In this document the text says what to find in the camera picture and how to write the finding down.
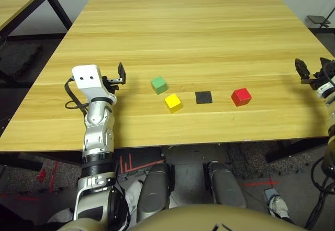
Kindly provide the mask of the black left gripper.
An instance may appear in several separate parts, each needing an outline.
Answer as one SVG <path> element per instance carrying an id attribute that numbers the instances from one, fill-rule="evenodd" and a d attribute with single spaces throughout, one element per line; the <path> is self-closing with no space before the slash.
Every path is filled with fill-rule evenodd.
<path id="1" fill-rule="evenodd" d="M 119 84 L 124 84 L 126 81 L 126 72 L 123 64 L 120 62 L 118 66 L 118 74 L 119 78 L 117 79 L 108 79 L 107 76 L 102 76 L 102 82 L 104 87 L 109 93 L 115 93 L 115 91 L 119 90 Z"/>

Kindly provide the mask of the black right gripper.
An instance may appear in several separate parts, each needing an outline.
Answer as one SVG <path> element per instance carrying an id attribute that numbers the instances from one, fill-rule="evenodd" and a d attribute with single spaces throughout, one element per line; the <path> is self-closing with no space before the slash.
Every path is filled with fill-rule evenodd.
<path id="1" fill-rule="evenodd" d="M 325 84 L 331 84 L 334 87 L 334 60 L 320 57 L 321 69 L 314 74 L 314 79 L 310 78 L 310 72 L 305 62 L 301 59 L 295 59 L 295 68 L 300 76 L 301 84 L 309 84 L 313 90 L 319 89 Z"/>

